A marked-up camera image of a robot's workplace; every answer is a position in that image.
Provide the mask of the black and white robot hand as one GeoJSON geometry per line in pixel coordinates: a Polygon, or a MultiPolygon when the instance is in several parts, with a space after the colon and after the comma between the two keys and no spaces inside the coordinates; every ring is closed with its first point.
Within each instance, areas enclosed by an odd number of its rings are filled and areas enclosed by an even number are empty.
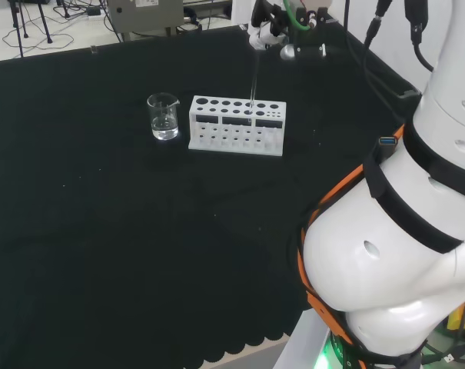
{"type": "Polygon", "coordinates": [[[282,1],[256,0],[247,25],[249,43],[258,51],[282,44],[287,37],[289,20],[282,1]]]}

